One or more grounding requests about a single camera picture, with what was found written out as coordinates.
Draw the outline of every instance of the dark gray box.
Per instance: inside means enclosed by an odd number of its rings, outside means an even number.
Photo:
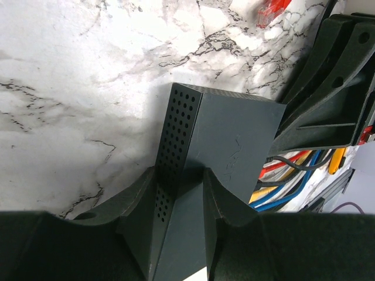
[[[203,168],[248,203],[284,110],[263,97],[173,84],[156,160],[151,280],[156,264],[155,281],[205,266]]]

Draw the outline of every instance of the blue cable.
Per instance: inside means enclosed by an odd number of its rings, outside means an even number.
[[[310,166],[314,165],[316,163],[316,160],[318,159],[319,155],[320,155],[320,151],[318,153],[316,153],[312,160],[311,160],[311,164]],[[286,202],[289,202],[290,200],[292,200],[293,198],[297,197],[301,192],[302,190],[305,188],[305,185],[306,183],[308,182],[308,180],[310,179],[310,176],[311,176],[311,173],[313,171],[307,171],[305,176],[304,176],[304,179],[301,183],[301,185],[298,187],[297,191],[294,192],[293,194],[291,195],[288,195],[288,196],[285,196],[279,200],[276,200],[274,202],[270,202],[270,203],[267,203],[267,204],[264,204],[260,207],[257,207],[255,208],[255,210],[257,210],[258,212],[262,212],[262,211],[265,211],[265,210],[268,210],[270,208],[273,208],[273,207],[276,207],[276,206],[279,206],[280,204],[283,204],[283,203],[286,203]]]
[[[251,208],[256,208],[256,206],[260,205],[260,204],[263,204],[264,202],[266,202],[268,199],[271,199],[273,196],[275,196],[276,194],[279,193],[280,190],[282,190],[284,188],[284,184],[281,185],[281,186],[278,186],[277,188],[273,189],[273,191],[271,191],[270,193],[268,193],[267,195],[265,195],[264,197],[254,201],[254,202],[251,202],[249,204],[249,206]]]

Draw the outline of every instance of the ventilation hole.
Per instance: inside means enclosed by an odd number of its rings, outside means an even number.
[[[344,78],[337,77],[334,82],[332,83],[332,88],[339,88],[344,84]]]
[[[359,42],[360,44],[365,44],[367,41],[369,41],[369,39],[370,39],[370,34],[367,33],[367,32],[363,32],[363,33],[359,36],[359,38],[358,38],[358,42]]]

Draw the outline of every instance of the black plastic bracket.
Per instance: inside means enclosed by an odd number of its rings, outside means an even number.
[[[326,19],[304,68],[289,85],[270,155],[357,145],[372,116],[375,19]]]

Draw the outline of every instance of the red connector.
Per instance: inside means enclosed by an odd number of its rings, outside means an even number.
[[[367,142],[374,141],[375,132],[373,131],[373,126],[367,127],[361,136],[361,140],[359,141],[358,145],[364,145]]]
[[[292,0],[268,0],[258,10],[258,28],[266,28],[278,15],[281,15]]]

